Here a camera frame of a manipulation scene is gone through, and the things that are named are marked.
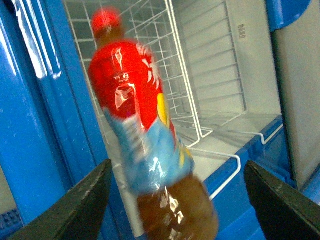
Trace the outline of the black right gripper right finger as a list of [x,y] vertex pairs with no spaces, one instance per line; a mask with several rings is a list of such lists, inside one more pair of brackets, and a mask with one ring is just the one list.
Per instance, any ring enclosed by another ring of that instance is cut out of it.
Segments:
[[256,162],[244,167],[250,204],[267,240],[318,240],[320,206]]

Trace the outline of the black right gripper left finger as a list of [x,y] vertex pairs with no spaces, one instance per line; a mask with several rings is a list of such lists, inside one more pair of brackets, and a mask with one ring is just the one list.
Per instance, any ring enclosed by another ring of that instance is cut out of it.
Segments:
[[96,240],[109,202],[111,160],[106,159],[11,240]]

